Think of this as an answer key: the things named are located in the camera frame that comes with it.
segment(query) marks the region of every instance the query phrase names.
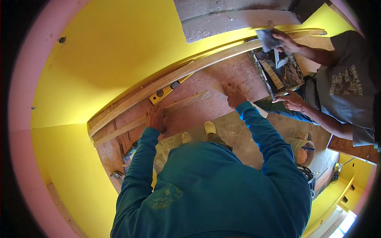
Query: man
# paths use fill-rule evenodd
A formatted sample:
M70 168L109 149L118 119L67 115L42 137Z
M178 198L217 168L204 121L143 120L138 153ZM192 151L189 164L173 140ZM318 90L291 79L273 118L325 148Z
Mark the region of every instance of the man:
M245 166L205 124L214 142L172 149L152 192L152 167L162 108L147 113L146 129L122 183L111 237L300 237L311 193L292 148L235 85L229 105L249 127L263 154L262 171Z
M284 32L273 37L283 49L321 64L317 73L305 77L296 92L271 101L258 101L262 109L320 125L333 135L353 141L353 146L374 144L373 98L380 89L375 64L366 40L355 31L331 37L335 50L297 44Z

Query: wooden beam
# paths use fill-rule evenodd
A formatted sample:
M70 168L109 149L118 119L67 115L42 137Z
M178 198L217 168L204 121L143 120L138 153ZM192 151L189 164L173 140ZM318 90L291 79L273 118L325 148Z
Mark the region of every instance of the wooden beam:
M339 138L337 136L332 136L332 139L328 144L328 149L356 157L373 165L376 165L378 161L378 152L374 149L373 145L353 147L353 141Z
M56 188L53 184L47 185L48 191L50 193L50 196L57 206L58 211L61 213L62 217L66 220L66 222L69 224L69 226L73 229L73 231L80 237L80 238L88 238L85 232L82 231L82 229L77 225L75 220L72 218L70 213L66 210L65 206L63 205L61 199L58 196L58 193L56 191Z
M171 105L166 106L163 110L163 113L164 113L164 115L167 116L170 112L176 111L182 107L193 104L195 102L198 102L198 101L203 100L205 98L208 98L210 96L211 95L210 95L209 91L205 91L202 93L195 94L195 95L188 97L186 99L183 99L179 102L175 102ZM119 129L115 130L113 133L108 134L108 135L102 137L101 139L97 140L96 142L94 142L94 147L97 147L103 143L106 143L107 141L109 141L109 140L111 140L111 139L135 128L135 127L138 127L138 126L144 124L145 122L146 122L146 117L145 116L141 117L141 118L137 119L136 121L133 121L133 122L119 128Z
M300 37L306 37L306 36L317 36L317 35L326 35L326 34L327 32L324 30L306 30L306 31L294 32L290 35L292 38L300 38ZM209 56L196 60L195 62L189 63L176 71L173 71L172 73L160 78L159 80L143 88L140 92L136 93L134 96L128 98L118 107L116 107L112 112L107 114L97 124L95 124L94 127L92 127L89 130L88 132L89 136L93 136L98 130L103 128L105 125L107 125L107 123L112 121L115 117L120 115L122 112L126 111L127 109L134 106L135 104L139 103L143 99L148 98L153 93L167 86L168 84L171 84L191 73L197 72L212 64L223 61L224 59L228 59L233 56L248 52L250 50L258 49L260 47L262 47L262 45L259 42L259 40L246 42L246 43L231 47L229 49L225 49L217 53L211 54Z

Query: concrete floor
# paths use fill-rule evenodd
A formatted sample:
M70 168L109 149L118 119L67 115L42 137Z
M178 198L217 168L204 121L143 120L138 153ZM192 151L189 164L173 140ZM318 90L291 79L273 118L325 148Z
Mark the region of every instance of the concrete floor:
M273 113L269 113L267 119L283 138L294 137L302 131L311 133L316 151L309 168L312 172L318 173L317 177L322 175L328 168L333 168L333 165L339 160L339 153L326 149L331 134L322 127ZM257 144L253 141L249 129L239 118L237 112L231 112L219 117L213 120L213 123L216 126L217 134L228 145L233 147L233 152L243 164L256 169L262 167L263 156L259 152ZM203 125L196 126L188 130L188 132L194 140L205 141L207 139ZM157 173L162 171L169 151L182 143L181 135L182 133L179 133L159 141L156 146L157 154L154 162L154 169Z

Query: shoe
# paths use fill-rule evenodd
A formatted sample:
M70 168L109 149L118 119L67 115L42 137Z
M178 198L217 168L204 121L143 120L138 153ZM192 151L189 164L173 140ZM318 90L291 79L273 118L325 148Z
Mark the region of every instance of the shoe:
M205 129L205 132L207 133L207 135L209 133L217 134L216 133L216 127L214 126L213 122L211 122L211 121L207 121L204 123L204 129Z
M181 135L181 140L182 142L185 144L185 143L189 143L192 141L192 136L188 133L188 132L184 132L182 135Z

